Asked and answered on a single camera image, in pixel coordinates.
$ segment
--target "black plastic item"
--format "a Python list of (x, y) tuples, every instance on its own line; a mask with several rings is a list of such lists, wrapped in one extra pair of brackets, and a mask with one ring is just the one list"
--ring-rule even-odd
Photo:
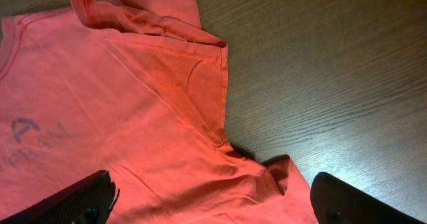
[(105, 224), (117, 201), (114, 196), (114, 182), (108, 171), (100, 170), (0, 224)]
[(425, 224), (328, 173), (314, 178), (310, 199), (319, 224)]

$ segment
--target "red t-shirt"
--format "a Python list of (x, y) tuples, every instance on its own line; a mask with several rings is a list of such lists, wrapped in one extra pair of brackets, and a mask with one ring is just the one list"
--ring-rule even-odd
[(227, 44), (195, 0), (71, 0), (8, 17), (0, 48), (0, 219), (106, 169), (109, 223), (315, 223), (290, 159), (224, 133)]

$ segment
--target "wood grain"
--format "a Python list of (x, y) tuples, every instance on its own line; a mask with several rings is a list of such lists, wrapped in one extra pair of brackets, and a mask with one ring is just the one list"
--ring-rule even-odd
[[(226, 131), (427, 221), (427, 0), (197, 0), (230, 44)], [(0, 16), (69, 0), (0, 0)]]

